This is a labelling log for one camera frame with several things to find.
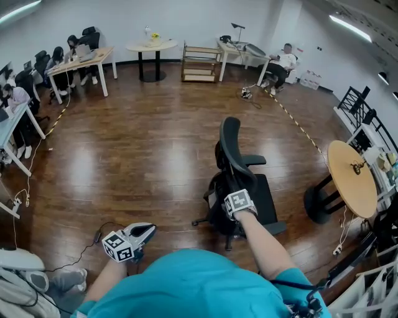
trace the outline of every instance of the laptop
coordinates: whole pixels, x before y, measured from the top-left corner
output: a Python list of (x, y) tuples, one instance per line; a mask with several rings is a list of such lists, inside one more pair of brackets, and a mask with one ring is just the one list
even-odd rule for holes
[(28, 72), (32, 71), (32, 61), (28, 61), (24, 64), (24, 70)]
[(80, 63), (91, 61), (96, 56), (96, 52), (91, 51), (88, 45), (79, 45), (76, 48), (76, 54)]

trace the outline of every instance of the forearm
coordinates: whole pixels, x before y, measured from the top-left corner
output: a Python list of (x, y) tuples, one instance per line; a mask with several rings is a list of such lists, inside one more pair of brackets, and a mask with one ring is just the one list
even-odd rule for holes
[(87, 292), (84, 302), (99, 301), (108, 291), (127, 276), (126, 262), (110, 260)]
[(296, 267), (285, 248), (257, 221), (254, 214), (240, 212), (239, 220), (265, 278), (275, 279), (281, 272)]

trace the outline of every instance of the jeans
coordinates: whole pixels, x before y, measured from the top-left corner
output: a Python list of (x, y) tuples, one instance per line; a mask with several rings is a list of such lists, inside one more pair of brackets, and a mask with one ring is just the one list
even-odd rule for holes
[[(59, 308), (74, 312), (82, 304), (85, 293), (71, 290), (74, 286), (82, 284), (84, 277), (76, 271), (61, 273), (50, 280), (49, 290), (46, 294), (50, 296)], [(70, 314), (60, 311), (61, 318), (69, 318)]]
[(24, 145), (26, 147), (30, 146), (31, 137), (29, 129), (27, 128), (27, 124), (29, 121), (29, 116), (27, 114), (24, 114), (18, 122), (16, 128), (14, 129), (14, 132), (12, 133), (15, 143), (17, 144), (17, 148), (21, 148)]
[(280, 65), (275, 63), (269, 63), (266, 71), (278, 76), (278, 80), (275, 83), (275, 89), (280, 88), (285, 83), (285, 80), (287, 78), (287, 71)]

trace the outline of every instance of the round table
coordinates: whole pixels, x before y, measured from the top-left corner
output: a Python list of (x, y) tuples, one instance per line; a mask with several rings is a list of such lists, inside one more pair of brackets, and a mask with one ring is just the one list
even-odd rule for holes
[[(347, 205), (357, 216), (367, 219), (377, 207), (377, 191), (373, 176), (365, 163), (357, 175), (351, 164), (362, 163), (364, 159), (345, 142), (335, 140), (328, 148), (330, 174), (318, 185), (308, 188), (304, 194), (304, 206), (308, 216), (318, 224), (328, 222), (333, 212)], [(325, 187), (334, 182), (337, 191), (327, 195)], [(342, 201), (332, 207), (334, 200)]]
[[(160, 70), (160, 51), (168, 48), (176, 47), (178, 42), (176, 40), (159, 41), (159, 44), (148, 41), (146, 45), (127, 45), (129, 51), (138, 52), (139, 63), (139, 79), (143, 82), (157, 82), (162, 81), (166, 77), (166, 73)], [(142, 67), (142, 53), (155, 52), (155, 70), (146, 71), (144, 73)]]

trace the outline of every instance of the yellow black caution tape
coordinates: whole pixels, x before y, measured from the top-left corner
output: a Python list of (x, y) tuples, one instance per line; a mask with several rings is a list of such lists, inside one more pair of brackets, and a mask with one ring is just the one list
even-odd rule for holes
[(285, 111), (286, 114), (289, 115), (290, 119), (294, 121), (294, 123), (297, 125), (298, 128), (307, 136), (307, 138), (311, 141), (311, 143), (314, 145), (314, 147), (319, 151), (319, 153), (322, 155), (322, 151), (320, 148), (316, 145), (316, 143), (313, 141), (313, 139), (305, 132), (303, 127), (300, 126), (300, 124), (293, 118), (292, 115), (287, 111), (287, 109), (275, 98), (275, 96), (271, 95), (266, 89), (264, 90), (275, 102), (279, 104), (279, 106)]

